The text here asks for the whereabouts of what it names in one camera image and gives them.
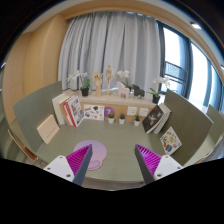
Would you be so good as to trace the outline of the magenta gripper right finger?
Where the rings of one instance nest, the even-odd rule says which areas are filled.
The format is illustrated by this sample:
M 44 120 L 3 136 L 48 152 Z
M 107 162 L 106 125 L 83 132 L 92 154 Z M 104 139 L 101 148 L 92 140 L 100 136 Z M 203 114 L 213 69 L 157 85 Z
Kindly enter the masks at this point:
M 135 145 L 135 156 L 146 184 L 182 169 L 182 166 L 171 156 L 160 156 L 139 144 Z

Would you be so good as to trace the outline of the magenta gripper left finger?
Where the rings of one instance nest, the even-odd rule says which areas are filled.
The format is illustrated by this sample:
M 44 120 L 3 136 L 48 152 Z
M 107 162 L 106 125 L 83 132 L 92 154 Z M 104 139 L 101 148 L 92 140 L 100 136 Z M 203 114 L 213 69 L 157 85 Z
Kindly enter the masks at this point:
M 59 155 L 44 170 L 81 186 L 92 154 L 92 145 L 86 145 L 67 157 Z

